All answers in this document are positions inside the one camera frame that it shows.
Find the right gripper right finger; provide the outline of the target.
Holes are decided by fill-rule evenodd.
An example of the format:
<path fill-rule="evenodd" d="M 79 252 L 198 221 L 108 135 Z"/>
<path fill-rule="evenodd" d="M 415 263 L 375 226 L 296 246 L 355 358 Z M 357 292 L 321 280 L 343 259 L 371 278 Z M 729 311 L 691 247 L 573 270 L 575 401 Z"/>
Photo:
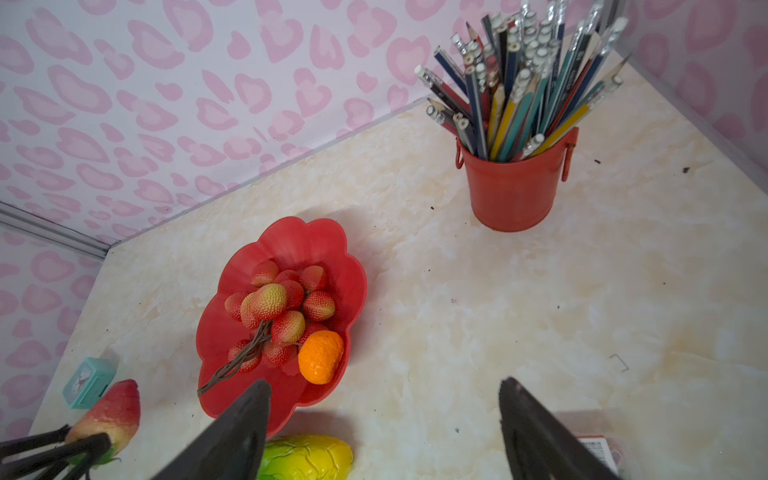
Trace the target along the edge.
<path fill-rule="evenodd" d="M 616 479 L 518 380 L 500 384 L 501 432 L 514 479 Z"/>

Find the red lychee bunch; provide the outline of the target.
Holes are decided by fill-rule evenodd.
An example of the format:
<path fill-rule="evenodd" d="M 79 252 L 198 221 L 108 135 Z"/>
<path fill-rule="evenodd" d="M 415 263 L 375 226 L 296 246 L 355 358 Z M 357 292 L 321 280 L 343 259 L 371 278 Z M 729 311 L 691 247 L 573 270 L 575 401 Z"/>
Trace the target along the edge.
<path fill-rule="evenodd" d="M 257 264 L 246 285 L 223 297 L 226 320 L 214 330 L 230 324 L 241 326 L 245 335 L 223 346 L 225 362 L 203 378 L 197 395 L 205 396 L 217 385 L 257 369 L 298 361 L 305 340 L 313 333 L 329 330 L 325 323 L 336 313 L 334 299 L 325 291 L 326 274 L 320 265 L 298 273 L 282 270 L 272 260 Z"/>

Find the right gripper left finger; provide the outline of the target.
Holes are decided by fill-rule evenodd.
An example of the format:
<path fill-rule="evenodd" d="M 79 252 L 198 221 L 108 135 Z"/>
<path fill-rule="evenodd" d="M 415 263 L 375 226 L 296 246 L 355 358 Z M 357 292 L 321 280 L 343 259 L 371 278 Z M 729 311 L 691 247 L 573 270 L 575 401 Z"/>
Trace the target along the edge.
<path fill-rule="evenodd" d="M 255 479 L 266 445 L 272 389 L 253 383 L 157 479 Z"/>

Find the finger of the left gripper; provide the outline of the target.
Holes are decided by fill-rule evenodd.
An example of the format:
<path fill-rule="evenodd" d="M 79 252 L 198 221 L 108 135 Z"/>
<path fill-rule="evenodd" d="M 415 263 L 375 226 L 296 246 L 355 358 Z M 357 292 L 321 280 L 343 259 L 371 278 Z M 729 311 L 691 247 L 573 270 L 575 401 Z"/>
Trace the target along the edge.
<path fill-rule="evenodd" d="M 71 427 L 1 443 L 1 478 L 89 479 L 90 471 L 112 447 L 107 433 L 65 443 Z"/>

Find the pink-red fake strawberry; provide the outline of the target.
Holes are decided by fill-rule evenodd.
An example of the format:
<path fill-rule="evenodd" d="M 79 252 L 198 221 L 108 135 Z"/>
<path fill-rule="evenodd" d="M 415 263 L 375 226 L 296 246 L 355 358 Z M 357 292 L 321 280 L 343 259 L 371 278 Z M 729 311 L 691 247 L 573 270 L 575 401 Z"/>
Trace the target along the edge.
<path fill-rule="evenodd" d="M 113 384 L 102 398 L 69 430 L 64 442 L 71 444 L 92 435 L 109 436 L 110 449 L 96 466 L 114 461 L 137 433 L 141 406 L 138 384 L 133 379 Z"/>

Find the green-yellow fake mango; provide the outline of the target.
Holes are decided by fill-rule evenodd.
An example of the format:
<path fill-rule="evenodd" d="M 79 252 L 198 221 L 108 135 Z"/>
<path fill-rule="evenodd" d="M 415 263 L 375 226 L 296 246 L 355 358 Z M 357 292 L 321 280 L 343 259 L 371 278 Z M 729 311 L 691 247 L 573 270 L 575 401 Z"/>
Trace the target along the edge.
<path fill-rule="evenodd" d="M 353 462 L 352 448 L 337 438 L 285 436 L 265 445 L 257 479 L 346 479 Z"/>

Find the small fake orange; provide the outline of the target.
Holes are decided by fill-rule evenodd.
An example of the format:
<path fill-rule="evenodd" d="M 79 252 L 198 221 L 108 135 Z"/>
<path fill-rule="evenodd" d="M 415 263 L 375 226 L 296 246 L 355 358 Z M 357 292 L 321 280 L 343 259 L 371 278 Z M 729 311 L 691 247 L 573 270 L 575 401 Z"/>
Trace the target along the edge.
<path fill-rule="evenodd" d="M 325 385 L 332 381 L 344 355 L 342 337 L 330 330 L 311 334 L 301 346 L 298 366 L 306 381 L 314 385 Z"/>

